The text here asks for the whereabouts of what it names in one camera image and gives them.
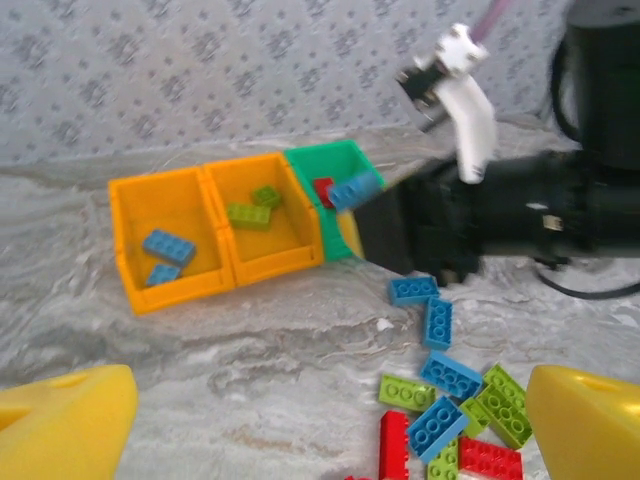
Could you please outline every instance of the orange storage bin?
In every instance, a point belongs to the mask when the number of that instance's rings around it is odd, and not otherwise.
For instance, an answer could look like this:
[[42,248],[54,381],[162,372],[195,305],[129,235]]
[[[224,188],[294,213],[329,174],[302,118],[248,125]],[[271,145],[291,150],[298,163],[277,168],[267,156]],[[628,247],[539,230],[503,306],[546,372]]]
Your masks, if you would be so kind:
[[[214,206],[228,227],[238,285],[324,262],[318,214],[282,153],[209,163],[204,169]],[[251,204],[251,192],[265,185],[271,185],[282,196],[282,204],[271,212],[269,229],[232,228],[227,206]]]
[[[116,264],[135,313],[235,288],[228,229],[207,185],[197,167],[109,182]],[[147,288],[153,267],[164,263],[142,249],[156,228],[193,242],[196,254],[180,278]]]

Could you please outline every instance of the gray marble table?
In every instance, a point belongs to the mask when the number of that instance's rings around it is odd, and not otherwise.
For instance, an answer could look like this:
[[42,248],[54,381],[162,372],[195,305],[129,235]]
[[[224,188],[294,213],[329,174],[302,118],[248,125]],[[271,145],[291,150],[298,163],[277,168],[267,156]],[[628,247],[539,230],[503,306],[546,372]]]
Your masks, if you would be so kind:
[[[427,356],[421,310],[387,301],[392,275],[346,260],[136,318],[113,261],[106,194],[110,178],[343,136],[1,166],[0,387],[130,365],[140,406],[118,479],[377,478],[380,374],[417,378]],[[447,128],[349,136],[387,178],[453,146]],[[566,146],[524,122],[503,124],[500,145],[502,157]],[[638,267],[585,261],[560,278],[596,289],[633,280]],[[492,259],[443,296],[455,305],[450,354],[469,366],[499,361],[523,385],[544,363],[640,383],[637,298],[564,297],[520,258]],[[528,479],[548,478],[535,441],[523,455]]]

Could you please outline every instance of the plastic bin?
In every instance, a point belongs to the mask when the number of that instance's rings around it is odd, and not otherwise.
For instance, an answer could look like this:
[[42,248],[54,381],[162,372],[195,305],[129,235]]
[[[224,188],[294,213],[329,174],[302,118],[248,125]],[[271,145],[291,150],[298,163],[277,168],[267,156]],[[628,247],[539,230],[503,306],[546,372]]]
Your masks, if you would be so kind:
[[[109,182],[116,264],[132,309],[148,313],[235,288],[228,231],[217,216],[200,168]],[[175,281],[145,287],[161,260],[145,253],[149,233],[162,229],[196,245]]]
[[313,188],[313,180],[331,177],[338,184],[366,171],[375,172],[380,185],[384,180],[353,140],[293,148],[285,150],[284,154],[318,212],[325,258],[335,261],[351,256],[352,252],[340,234],[336,212],[322,205]]
[[[282,153],[236,158],[204,166],[213,203],[231,239],[238,285],[266,280],[324,262],[318,214]],[[227,206],[251,204],[251,192],[270,185],[282,197],[266,231],[231,228]]]

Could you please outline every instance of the pink tube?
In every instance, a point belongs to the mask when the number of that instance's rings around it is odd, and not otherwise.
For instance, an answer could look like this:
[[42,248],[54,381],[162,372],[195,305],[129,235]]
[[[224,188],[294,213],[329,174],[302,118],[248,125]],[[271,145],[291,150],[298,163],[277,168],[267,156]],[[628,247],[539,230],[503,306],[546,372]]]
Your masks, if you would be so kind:
[[493,4],[487,10],[484,17],[471,31],[471,40],[482,42],[489,32],[493,30],[498,20],[513,0],[493,0]]

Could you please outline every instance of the patterned wallpaper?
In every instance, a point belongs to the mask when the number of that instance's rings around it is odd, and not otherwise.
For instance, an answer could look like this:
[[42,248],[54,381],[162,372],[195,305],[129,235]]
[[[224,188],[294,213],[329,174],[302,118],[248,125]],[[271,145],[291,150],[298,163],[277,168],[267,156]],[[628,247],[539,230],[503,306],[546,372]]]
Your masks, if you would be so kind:
[[[477,74],[531,111],[566,1],[515,0]],[[395,69],[489,0],[3,0],[0,161],[405,123]]]

